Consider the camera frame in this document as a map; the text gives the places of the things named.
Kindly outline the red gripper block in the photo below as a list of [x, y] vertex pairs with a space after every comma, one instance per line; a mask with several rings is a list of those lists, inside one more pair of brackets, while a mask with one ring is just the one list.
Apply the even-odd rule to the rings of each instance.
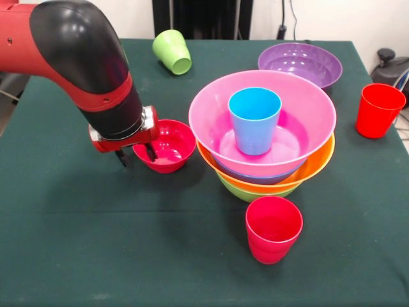
[[122, 165], [127, 167], [127, 157], [122, 148], [136, 144], [145, 144], [146, 154], [150, 161], [156, 161], [158, 156], [151, 144], [159, 137], [160, 130], [156, 110], [144, 110], [142, 113], [142, 124], [138, 131], [127, 138], [119, 140], [108, 140], [103, 138], [92, 128], [92, 144], [101, 153], [114, 152]]

